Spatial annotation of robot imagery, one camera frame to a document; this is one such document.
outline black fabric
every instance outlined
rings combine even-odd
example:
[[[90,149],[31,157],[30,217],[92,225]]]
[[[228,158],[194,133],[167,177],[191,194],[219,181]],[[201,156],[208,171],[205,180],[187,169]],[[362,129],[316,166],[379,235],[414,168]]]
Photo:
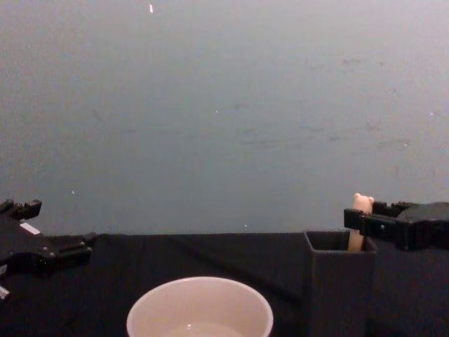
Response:
[[[72,238],[55,238],[67,242]],[[228,277],[258,290],[274,336],[299,336],[302,234],[100,235],[88,265],[47,279],[13,275],[0,336],[126,336],[148,290],[192,276]],[[376,242],[366,336],[449,336],[449,251],[402,252]]]

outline gray wall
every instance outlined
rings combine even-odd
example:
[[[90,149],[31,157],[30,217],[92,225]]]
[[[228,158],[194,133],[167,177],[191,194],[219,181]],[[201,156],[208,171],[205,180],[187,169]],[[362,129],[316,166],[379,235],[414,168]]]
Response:
[[[447,1],[152,4],[0,3],[0,199],[42,199],[46,234],[449,200]]]

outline small figurine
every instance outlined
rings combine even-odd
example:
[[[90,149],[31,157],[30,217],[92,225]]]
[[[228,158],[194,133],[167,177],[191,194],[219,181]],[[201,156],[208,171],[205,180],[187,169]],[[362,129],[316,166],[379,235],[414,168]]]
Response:
[[[373,212],[374,198],[367,197],[360,193],[354,194],[354,203],[352,208],[364,213]],[[351,230],[349,235],[348,251],[360,251],[362,249],[363,236],[358,230]]]

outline black container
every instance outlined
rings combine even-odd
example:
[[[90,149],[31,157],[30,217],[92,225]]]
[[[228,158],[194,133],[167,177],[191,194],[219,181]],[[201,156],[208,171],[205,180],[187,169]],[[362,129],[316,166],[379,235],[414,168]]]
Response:
[[[302,337],[365,334],[376,246],[348,252],[349,231],[304,233]]]

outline bowl rim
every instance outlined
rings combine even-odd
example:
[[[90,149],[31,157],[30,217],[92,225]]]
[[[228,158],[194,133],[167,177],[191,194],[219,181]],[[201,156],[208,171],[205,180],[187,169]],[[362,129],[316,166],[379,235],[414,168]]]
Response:
[[[244,288],[245,290],[251,292],[253,295],[255,295],[255,297],[260,301],[260,303],[262,304],[262,306],[265,309],[265,312],[267,313],[267,324],[265,326],[265,330],[262,336],[260,337],[269,337],[270,333],[272,332],[273,329],[273,322],[274,322],[274,317],[273,317],[273,310],[272,307],[270,306],[270,304],[268,303],[268,300],[261,294],[259,293],[257,290],[255,290],[254,288],[251,288],[250,286],[238,282],[238,281],[234,281],[233,279],[226,279],[224,277],[211,277],[211,276],[198,276],[198,277],[185,277],[182,279],[176,279],[174,281],[169,281],[166,282],[164,284],[161,284],[160,286],[157,286],[153,289],[151,289],[150,291],[148,291],[147,293],[145,293],[144,295],[142,295],[132,306],[132,308],[130,309],[129,313],[128,313],[128,318],[126,319],[126,330],[128,332],[128,336],[129,337],[134,337],[134,335],[131,334],[131,321],[133,319],[133,314],[134,312],[137,310],[137,307],[139,306],[139,304],[141,304],[141,302],[143,302],[147,297],[151,296],[153,293],[155,293],[156,291],[159,291],[163,288],[167,288],[169,286],[172,286],[174,284],[179,284],[179,283],[185,283],[185,282],[192,282],[192,281],[214,281],[214,282],[222,282],[222,283],[228,283],[228,284],[233,284],[235,286],[240,286],[241,288]]]

